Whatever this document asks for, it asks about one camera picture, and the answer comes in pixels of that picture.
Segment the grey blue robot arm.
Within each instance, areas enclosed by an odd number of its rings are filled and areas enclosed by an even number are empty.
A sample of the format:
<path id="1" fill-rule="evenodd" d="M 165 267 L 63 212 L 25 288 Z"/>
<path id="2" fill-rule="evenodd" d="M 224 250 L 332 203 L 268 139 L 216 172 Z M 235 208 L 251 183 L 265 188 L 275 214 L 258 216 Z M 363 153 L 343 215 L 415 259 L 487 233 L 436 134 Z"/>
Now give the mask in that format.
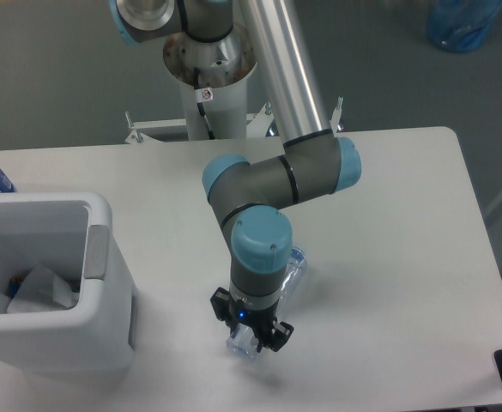
<path id="1" fill-rule="evenodd" d="M 246 80 L 263 73 L 281 155 L 252 163 L 224 154 L 204 169 L 206 198 L 231 255 L 230 285 L 211 297 L 227 346 L 253 358 L 280 350 L 293 327 L 278 318 L 302 273 L 286 207 L 355 185 L 360 156 L 323 109 L 291 1 L 112 1 L 130 44 L 165 40 L 165 66 L 181 87 L 192 140 L 246 134 Z"/>

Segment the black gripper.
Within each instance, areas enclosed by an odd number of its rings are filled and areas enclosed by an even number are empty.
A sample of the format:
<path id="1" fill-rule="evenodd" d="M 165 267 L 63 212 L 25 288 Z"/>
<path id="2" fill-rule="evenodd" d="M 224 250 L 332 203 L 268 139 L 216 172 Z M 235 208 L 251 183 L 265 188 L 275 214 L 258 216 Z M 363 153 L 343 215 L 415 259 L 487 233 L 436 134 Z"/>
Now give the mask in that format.
<path id="1" fill-rule="evenodd" d="M 272 305 L 260 310 L 248 309 L 222 287 L 218 287 L 210 298 L 216 318 L 223 322 L 231 332 L 234 332 L 238 324 L 244 324 L 253 330 L 258 340 L 258 353 L 263 348 L 278 352 L 293 334 L 292 325 L 276 321 L 278 302 L 279 300 L 275 300 Z"/>

